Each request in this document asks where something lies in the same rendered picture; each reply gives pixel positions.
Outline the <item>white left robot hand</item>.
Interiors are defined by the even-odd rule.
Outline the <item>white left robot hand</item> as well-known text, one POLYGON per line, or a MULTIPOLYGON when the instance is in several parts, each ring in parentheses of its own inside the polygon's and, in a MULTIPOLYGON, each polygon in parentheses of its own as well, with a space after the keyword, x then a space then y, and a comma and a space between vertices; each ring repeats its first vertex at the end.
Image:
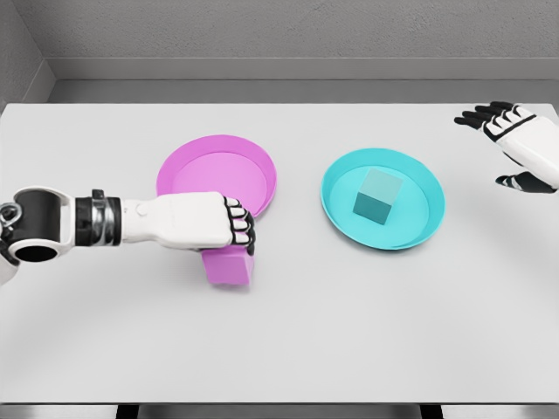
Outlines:
POLYGON ((155 199, 157 243, 179 250, 237 246, 255 252, 252 214, 239 200, 218 192, 191 192, 155 199))

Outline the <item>pink plate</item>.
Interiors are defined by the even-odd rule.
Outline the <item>pink plate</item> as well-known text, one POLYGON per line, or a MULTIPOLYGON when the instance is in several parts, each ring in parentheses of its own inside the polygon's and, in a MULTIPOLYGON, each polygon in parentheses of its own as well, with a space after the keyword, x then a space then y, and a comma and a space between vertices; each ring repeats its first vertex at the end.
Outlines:
POLYGON ((277 170, 258 144, 228 134, 204 136, 183 144, 162 164, 156 194, 217 191, 238 199, 253 216, 274 198, 277 170))

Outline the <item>pink block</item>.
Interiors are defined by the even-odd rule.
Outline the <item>pink block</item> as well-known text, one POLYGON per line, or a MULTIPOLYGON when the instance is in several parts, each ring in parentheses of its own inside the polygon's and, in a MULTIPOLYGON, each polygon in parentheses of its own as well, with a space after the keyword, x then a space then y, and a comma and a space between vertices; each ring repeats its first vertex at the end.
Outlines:
POLYGON ((213 285, 249 285, 252 279, 254 257, 241 246, 230 245, 221 249, 201 252, 208 281, 213 285))

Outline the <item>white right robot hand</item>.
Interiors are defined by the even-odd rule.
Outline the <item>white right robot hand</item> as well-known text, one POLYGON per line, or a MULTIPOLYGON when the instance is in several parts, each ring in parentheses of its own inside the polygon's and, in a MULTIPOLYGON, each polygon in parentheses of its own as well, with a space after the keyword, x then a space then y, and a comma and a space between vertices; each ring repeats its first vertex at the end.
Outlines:
POLYGON ((483 133, 511 161, 525 170, 501 175, 495 182, 525 193, 559 191, 559 125, 520 104, 492 101, 454 119, 483 133))

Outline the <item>cyan plate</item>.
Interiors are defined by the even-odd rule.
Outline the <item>cyan plate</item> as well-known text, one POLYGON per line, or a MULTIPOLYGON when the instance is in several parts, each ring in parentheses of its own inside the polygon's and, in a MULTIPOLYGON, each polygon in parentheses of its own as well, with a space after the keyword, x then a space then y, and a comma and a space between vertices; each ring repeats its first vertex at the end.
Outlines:
POLYGON ((359 244, 385 251, 409 249, 429 239, 445 216, 445 194, 420 161, 387 148, 363 148, 334 161, 321 182, 322 207, 331 223, 359 244), (384 224, 354 212, 371 170, 402 181, 384 224))

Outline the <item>cyan block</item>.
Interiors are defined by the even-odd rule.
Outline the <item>cyan block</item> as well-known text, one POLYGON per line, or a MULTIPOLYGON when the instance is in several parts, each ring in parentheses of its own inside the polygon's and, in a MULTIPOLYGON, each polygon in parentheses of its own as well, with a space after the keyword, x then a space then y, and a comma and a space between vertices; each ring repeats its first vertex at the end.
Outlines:
POLYGON ((402 185, 401 178, 372 168, 357 191, 353 212, 385 225, 402 185))

